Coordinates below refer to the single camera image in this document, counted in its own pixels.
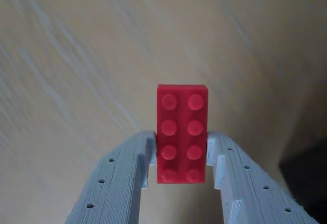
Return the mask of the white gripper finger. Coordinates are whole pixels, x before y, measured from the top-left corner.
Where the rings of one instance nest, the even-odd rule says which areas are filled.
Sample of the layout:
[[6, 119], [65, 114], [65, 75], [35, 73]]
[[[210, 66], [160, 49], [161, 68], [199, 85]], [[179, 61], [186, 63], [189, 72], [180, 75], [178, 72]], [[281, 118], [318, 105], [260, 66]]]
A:
[[317, 222], [230, 137], [209, 132], [206, 157], [225, 223]]
[[127, 139], [98, 161], [66, 223], [138, 223], [141, 191], [155, 162], [155, 132]]

